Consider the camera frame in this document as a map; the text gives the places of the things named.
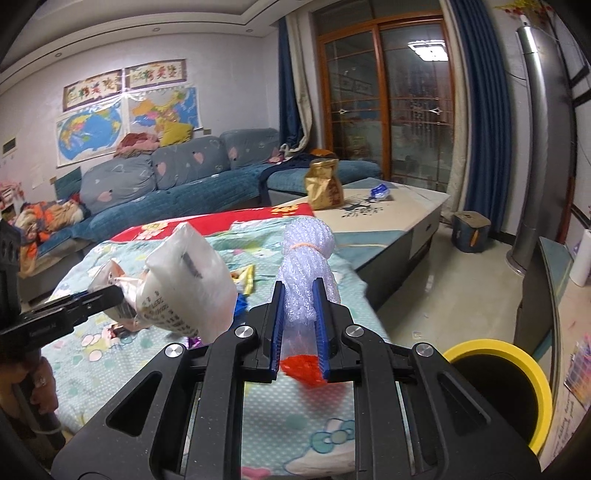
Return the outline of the wooden glass sliding door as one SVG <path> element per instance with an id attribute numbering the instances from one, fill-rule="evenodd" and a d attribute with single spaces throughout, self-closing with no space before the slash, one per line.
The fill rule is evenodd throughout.
<path id="1" fill-rule="evenodd" d="M 318 35 L 324 140 L 373 161 L 388 181 L 446 191 L 454 76 L 440 11 L 395 15 Z"/>

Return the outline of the blue grey sectional sofa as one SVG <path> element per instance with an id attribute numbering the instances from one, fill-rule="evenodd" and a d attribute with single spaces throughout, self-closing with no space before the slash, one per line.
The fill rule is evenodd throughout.
<path id="1" fill-rule="evenodd" d="M 303 196 L 315 157 L 283 160 L 280 154 L 280 134 L 273 128 L 238 129 L 91 168 L 73 195 L 55 203 L 74 215 L 73 224 L 51 232 L 40 220 L 25 230 L 22 301 L 50 294 L 93 246 L 132 226 Z"/>

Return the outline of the yellow rimmed black trash bin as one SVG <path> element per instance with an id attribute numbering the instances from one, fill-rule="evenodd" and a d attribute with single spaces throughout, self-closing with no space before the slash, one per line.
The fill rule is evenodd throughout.
<path id="1" fill-rule="evenodd" d="M 538 455 L 550 432 L 553 400 L 548 379 L 534 358 L 497 339 L 460 343 L 444 357 Z"/>

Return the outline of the world map poster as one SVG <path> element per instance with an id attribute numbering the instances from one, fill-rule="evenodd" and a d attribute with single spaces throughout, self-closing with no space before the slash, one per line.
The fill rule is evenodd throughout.
<path id="1" fill-rule="evenodd" d="M 56 121 L 57 166 L 113 153 L 126 131 L 121 100 L 72 111 Z"/>

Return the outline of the dark blue curtain left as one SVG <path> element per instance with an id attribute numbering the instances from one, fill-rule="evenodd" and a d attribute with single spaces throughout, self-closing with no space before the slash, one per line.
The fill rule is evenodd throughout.
<path id="1" fill-rule="evenodd" d="M 294 150 L 304 138 L 303 123 L 298 111 L 294 71 L 290 57 L 290 38 L 288 38 L 287 20 L 279 21 L 279 109 L 280 142 Z"/>

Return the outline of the orange plastic net scrap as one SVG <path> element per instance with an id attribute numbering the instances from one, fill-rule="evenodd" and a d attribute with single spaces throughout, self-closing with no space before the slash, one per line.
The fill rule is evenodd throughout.
<path id="1" fill-rule="evenodd" d="M 301 354 L 284 358 L 280 361 L 280 369 L 308 388 L 318 388 L 327 384 L 322 377 L 317 355 Z"/>

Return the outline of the calligraphy picture left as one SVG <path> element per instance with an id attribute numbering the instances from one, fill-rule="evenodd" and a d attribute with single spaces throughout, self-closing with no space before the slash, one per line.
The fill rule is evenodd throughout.
<path id="1" fill-rule="evenodd" d="M 120 94 L 123 90 L 122 79 L 122 70 L 119 69 L 65 86 L 62 95 L 62 111 L 67 112 Z"/>

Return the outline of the gold paper snack bag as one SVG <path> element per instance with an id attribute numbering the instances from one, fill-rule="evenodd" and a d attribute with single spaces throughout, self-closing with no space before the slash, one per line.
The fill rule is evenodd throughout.
<path id="1" fill-rule="evenodd" d="M 338 168 L 338 159 L 311 162 L 304 176 L 304 187 L 312 210 L 339 208 L 345 203 Z"/>

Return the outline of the dark blue curtain right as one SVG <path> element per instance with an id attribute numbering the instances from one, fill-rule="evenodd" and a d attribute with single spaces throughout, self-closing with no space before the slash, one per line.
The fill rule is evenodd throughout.
<path id="1" fill-rule="evenodd" d="M 482 1 L 451 3 L 465 56 L 470 99 L 470 173 L 466 207 L 500 232 L 509 195 L 512 111 L 502 51 Z"/>

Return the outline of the white foam net wrapper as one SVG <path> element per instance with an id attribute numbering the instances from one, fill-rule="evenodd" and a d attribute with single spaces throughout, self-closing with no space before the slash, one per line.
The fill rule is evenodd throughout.
<path id="1" fill-rule="evenodd" d="M 329 266 L 335 249 L 332 230 L 312 216 L 294 218 L 283 234 L 283 261 L 276 280 L 283 284 L 284 327 L 281 357 L 315 355 L 314 282 L 322 279 L 325 294 L 332 303 L 339 303 L 338 283 Z"/>

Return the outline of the calligraphy picture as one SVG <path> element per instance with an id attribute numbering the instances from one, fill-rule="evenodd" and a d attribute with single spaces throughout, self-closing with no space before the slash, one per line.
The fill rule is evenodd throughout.
<path id="1" fill-rule="evenodd" d="M 122 70 L 119 69 L 65 86 L 62 95 L 62 111 L 67 112 L 120 94 L 123 90 L 122 79 Z"/>
<path id="2" fill-rule="evenodd" d="M 170 59 L 143 63 L 124 69 L 125 89 L 141 90 L 186 81 L 186 60 Z"/>

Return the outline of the purple foil wrapper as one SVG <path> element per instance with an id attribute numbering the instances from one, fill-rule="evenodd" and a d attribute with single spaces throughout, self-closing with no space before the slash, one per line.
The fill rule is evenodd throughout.
<path id="1" fill-rule="evenodd" d="M 187 338 L 187 348 L 189 350 L 199 348 L 202 345 L 202 341 L 199 337 L 188 337 Z"/>

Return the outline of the white paper towel roll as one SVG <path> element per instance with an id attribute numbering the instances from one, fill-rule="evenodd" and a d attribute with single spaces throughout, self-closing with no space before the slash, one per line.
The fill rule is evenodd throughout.
<path id="1" fill-rule="evenodd" d="M 579 287 L 584 287 L 591 270 L 591 231 L 586 229 L 571 266 L 569 277 Z"/>

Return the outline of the grey coffee table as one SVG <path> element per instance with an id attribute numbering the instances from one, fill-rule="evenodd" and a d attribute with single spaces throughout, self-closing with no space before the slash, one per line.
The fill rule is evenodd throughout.
<path id="1" fill-rule="evenodd" d="M 370 191 L 385 185 L 385 200 Z M 380 309 L 430 251 L 446 193 L 366 178 L 346 184 L 345 203 L 315 211 L 335 234 L 335 251 L 367 284 L 370 305 Z"/>

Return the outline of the white printed plastic bag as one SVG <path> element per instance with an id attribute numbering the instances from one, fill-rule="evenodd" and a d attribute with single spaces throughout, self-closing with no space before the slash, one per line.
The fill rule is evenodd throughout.
<path id="1" fill-rule="evenodd" d="M 88 290 L 116 286 L 120 304 L 106 315 L 130 331 L 151 326 L 204 344 L 231 327 L 238 288 L 221 256 L 189 223 L 182 222 L 145 261 L 140 275 L 127 275 L 113 260 Z"/>

